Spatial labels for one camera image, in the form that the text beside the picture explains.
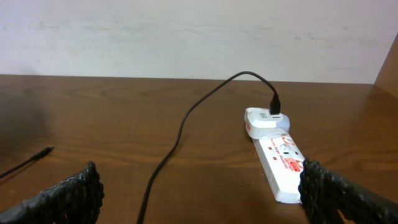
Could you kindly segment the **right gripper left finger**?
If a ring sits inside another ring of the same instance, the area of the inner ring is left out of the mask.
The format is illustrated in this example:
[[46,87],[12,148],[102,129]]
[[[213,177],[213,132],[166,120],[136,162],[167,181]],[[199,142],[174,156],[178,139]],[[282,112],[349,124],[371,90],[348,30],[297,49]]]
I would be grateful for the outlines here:
[[20,204],[1,212],[1,223],[95,224],[103,205],[104,185],[94,162]]

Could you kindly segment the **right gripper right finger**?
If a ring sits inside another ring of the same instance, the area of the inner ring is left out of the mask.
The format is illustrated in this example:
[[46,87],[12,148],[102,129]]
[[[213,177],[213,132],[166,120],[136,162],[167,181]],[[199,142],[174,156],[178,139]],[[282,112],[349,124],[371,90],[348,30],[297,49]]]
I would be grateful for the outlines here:
[[397,204],[305,159],[298,186],[310,223],[397,224]]

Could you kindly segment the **white power strip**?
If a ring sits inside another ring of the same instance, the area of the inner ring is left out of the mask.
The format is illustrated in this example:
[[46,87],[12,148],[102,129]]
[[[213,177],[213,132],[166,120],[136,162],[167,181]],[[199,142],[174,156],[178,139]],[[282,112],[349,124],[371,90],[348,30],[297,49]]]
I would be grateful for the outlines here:
[[291,136],[252,141],[275,200],[300,203],[300,173],[305,158]]

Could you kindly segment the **white USB wall charger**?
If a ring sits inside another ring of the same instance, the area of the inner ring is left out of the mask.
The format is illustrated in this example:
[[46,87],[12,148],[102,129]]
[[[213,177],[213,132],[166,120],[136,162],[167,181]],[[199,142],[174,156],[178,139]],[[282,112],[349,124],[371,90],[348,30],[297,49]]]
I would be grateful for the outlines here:
[[278,138],[287,134],[290,129],[290,120],[286,115],[271,115],[264,108],[246,108],[244,121],[246,131],[252,139]]

